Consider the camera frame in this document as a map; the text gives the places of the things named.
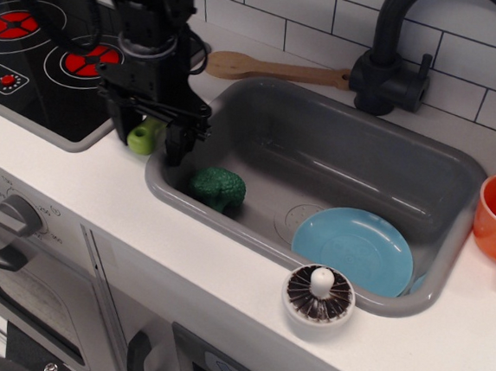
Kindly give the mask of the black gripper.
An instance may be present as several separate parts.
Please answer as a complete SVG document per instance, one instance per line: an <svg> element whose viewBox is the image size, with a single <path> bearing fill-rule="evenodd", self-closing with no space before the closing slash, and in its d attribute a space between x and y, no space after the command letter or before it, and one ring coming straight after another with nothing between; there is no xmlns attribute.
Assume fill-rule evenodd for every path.
<svg viewBox="0 0 496 371"><path fill-rule="evenodd" d="M151 116L165 122L167 163L178 166L193 151L197 140L210 135L207 103L190 87L194 70L193 56L203 54L195 45L170 43L156 54L138 53L128 41L119 41L123 62L100 62L100 95L106 99L107 112L123 144L129 133Z"/></svg>

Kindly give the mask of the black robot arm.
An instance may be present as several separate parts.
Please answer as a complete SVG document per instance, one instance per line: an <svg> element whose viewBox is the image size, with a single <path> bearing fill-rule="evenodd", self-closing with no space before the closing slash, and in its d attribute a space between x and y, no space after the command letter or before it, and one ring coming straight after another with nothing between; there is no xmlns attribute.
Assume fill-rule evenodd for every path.
<svg viewBox="0 0 496 371"><path fill-rule="evenodd" d="M167 125L166 159L179 165L209 135L208 105L189 85L195 0L112 0L119 15L120 64L98 66L100 94L119 138L145 116Z"/></svg>

